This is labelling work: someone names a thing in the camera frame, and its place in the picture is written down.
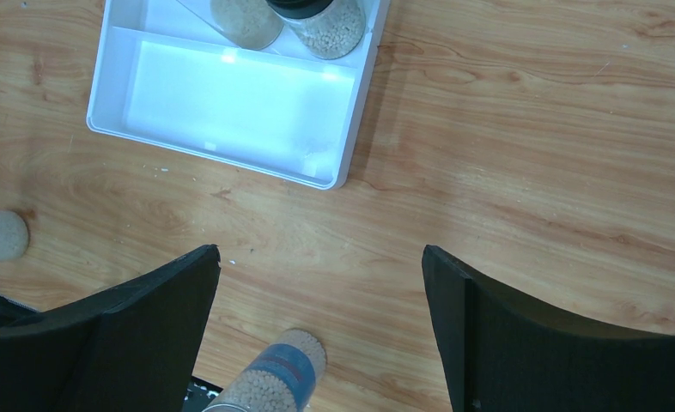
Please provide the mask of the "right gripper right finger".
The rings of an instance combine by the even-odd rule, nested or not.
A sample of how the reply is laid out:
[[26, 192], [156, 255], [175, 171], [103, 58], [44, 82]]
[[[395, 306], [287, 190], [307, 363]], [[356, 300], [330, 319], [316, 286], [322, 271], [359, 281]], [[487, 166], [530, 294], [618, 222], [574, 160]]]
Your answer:
[[425, 293], [455, 411], [675, 411], [675, 335], [583, 317], [436, 245]]

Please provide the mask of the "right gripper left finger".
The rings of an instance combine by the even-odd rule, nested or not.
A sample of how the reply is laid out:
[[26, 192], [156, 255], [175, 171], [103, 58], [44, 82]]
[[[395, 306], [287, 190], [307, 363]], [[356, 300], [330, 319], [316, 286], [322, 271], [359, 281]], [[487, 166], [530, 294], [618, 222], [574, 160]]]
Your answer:
[[202, 245], [156, 270], [0, 324], [0, 411], [180, 411], [219, 282]]

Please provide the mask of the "silver lid peppercorn bottle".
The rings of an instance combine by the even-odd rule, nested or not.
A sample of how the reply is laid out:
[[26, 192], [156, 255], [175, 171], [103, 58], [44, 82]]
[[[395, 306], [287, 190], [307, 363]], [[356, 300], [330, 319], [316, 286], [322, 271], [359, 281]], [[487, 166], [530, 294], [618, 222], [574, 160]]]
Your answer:
[[326, 368], [320, 340], [284, 331], [205, 408], [207, 411], [302, 411]]

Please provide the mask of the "white divided tray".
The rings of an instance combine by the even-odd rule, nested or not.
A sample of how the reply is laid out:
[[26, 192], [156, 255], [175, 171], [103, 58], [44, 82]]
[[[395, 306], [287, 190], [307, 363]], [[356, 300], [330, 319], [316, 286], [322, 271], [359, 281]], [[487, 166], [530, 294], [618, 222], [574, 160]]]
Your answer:
[[346, 181], [387, 1], [365, 1], [367, 32], [322, 60], [289, 30], [239, 48], [206, 1], [108, 1], [88, 103], [99, 133], [197, 155], [320, 190]]

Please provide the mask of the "silver lid shaker jar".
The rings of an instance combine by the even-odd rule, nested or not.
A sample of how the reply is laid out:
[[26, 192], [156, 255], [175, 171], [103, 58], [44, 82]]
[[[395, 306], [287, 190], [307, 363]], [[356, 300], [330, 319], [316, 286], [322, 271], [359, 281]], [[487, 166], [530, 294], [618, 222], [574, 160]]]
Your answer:
[[179, 0], [178, 3], [239, 48], [262, 50], [283, 30], [263, 0]]

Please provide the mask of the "black cap white pepper bottle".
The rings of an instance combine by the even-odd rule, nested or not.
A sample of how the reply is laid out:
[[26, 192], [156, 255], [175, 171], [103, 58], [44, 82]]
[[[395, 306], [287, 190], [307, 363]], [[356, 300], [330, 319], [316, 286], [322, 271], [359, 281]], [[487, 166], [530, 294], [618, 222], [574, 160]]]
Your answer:
[[267, 0], [267, 5], [315, 57], [342, 58], [361, 42], [366, 16], [356, 0]]

